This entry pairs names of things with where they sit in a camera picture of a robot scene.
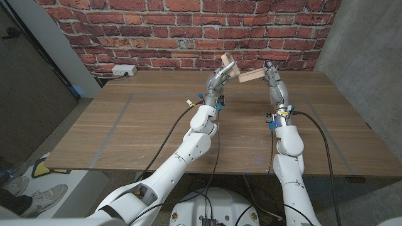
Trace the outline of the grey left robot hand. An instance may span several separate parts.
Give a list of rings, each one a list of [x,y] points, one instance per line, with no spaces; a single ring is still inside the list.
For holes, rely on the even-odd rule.
[[[231,80],[229,72],[234,66],[236,66],[236,63],[231,62],[228,66],[222,66],[210,74],[207,79],[207,91],[204,96],[205,105],[217,107],[220,104],[225,106],[224,85]]]

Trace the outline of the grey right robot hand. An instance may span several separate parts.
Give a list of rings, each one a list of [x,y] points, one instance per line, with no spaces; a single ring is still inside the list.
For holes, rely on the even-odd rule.
[[[282,117],[290,115],[289,95],[285,83],[281,80],[279,72],[271,62],[264,63],[264,80],[269,87],[271,104],[275,112]]]

